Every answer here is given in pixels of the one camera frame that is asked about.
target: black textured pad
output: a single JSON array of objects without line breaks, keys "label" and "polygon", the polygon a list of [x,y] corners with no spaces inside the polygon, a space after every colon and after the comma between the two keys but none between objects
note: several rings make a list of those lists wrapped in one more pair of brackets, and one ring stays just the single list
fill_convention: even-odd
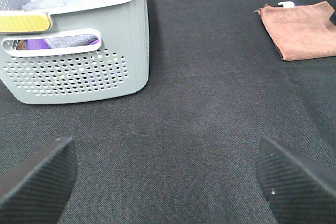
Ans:
[{"label": "black textured pad", "polygon": [[336,26],[336,12],[331,15],[330,21]]},{"label": "black textured pad", "polygon": [[280,224],[336,223],[336,175],[281,141],[264,137],[256,173]]},{"label": "black textured pad", "polygon": [[72,138],[53,142],[0,176],[0,223],[57,223],[76,176]]}]

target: brown microfiber cloth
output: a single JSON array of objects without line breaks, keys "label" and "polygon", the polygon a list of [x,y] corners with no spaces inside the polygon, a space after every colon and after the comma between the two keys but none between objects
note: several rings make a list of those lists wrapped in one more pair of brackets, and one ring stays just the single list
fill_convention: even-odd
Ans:
[{"label": "brown microfiber cloth", "polygon": [[336,56],[336,26],[328,2],[294,8],[265,5],[258,11],[283,60]]},{"label": "brown microfiber cloth", "polygon": [[16,50],[27,50],[26,42],[24,40],[20,40],[16,45]]}]

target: dark gray carpet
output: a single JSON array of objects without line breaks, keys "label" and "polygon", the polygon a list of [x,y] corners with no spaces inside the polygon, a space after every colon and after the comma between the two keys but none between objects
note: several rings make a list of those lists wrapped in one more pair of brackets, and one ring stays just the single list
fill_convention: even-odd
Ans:
[{"label": "dark gray carpet", "polygon": [[282,62],[254,13],[279,1],[148,0],[150,81],[135,95],[32,106],[1,85],[0,173],[71,135],[79,174],[61,224],[275,224],[261,136],[336,172],[336,57]]}]

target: laundry basket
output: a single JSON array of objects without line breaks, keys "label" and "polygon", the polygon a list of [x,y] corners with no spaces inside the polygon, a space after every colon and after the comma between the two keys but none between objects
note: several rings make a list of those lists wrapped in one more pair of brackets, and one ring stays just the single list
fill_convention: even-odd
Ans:
[{"label": "laundry basket", "polygon": [[[86,102],[132,94],[145,86],[149,76],[146,0],[14,12],[27,2],[0,0],[0,24],[7,21],[12,29],[0,33],[0,78],[18,100],[27,104]],[[100,42],[16,49],[20,40],[83,34],[96,35]]]}]

